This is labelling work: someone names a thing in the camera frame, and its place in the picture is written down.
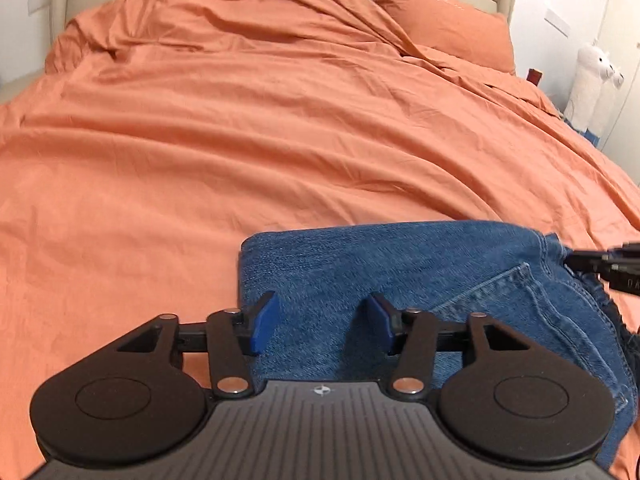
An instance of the pillowcase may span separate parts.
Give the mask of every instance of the pillowcase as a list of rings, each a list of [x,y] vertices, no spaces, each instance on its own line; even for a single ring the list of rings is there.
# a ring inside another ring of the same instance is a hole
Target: pillowcase
[[[515,74],[509,25],[459,0],[373,0],[417,44]]]

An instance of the orange bedsheet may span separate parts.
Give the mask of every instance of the orange bedsheet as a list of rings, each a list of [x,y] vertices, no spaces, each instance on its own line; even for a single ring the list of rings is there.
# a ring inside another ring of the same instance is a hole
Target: orange bedsheet
[[[42,381],[160,312],[234,305],[256,232],[485,219],[576,248],[640,239],[638,188],[554,114],[522,80],[412,44],[370,0],[82,13],[0,106],[0,477],[42,460]],[[616,299],[635,329],[640,301]],[[638,450],[634,430],[616,475]]]

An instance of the white plush toy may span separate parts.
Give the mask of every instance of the white plush toy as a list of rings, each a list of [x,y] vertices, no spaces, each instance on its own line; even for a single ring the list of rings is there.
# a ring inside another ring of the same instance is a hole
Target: white plush toy
[[[613,66],[611,68],[613,70],[613,76],[602,86],[600,98],[593,111],[591,121],[589,121],[588,132],[596,137],[601,137],[607,129],[607,126],[609,126],[611,111],[613,110],[613,105],[616,103],[618,90],[620,90],[620,87],[625,82],[625,78],[620,70]]]
[[[587,44],[578,51],[574,86],[564,116],[574,130],[585,132],[591,121],[603,83],[611,78],[613,68],[606,54],[597,46]]]

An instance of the circular pad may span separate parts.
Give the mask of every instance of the circular pad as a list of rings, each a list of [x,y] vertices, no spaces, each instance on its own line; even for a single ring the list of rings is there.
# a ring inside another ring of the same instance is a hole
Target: circular pad
[[[146,384],[124,377],[98,379],[84,386],[76,404],[84,413],[103,420],[127,418],[144,410],[151,402]]]
[[[495,401],[513,415],[548,418],[564,410],[569,395],[558,383],[542,377],[512,377],[494,390]]]
[[[438,411],[469,447],[526,465],[592,456],[614,415],[599,380],[548,351],[492,351],[445,382]]]
[[[52,458],[85,468],[134,464],[180,444],[206,412],[198,383],[152,354],[91,356],[46,381],[31,424]]]

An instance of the blue denim jeans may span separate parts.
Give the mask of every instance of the blue denim jeans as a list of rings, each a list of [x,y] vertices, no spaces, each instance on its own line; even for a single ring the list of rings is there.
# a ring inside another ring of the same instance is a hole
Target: blue denim jeans
[[[262,233],[244,242],[243,304],[275,290],[283,319],[253,363],[261,379],[386,378],[396,364],[358,308],[382,292],[396,308],[443,320],[486,312],[598,377],[616,416],[597,462],[611,464],[636,418],[638,390],[592,276],[570,272],[555,235],[497,222],[417,222]],[[439,353],[433,387],[460,369]]]

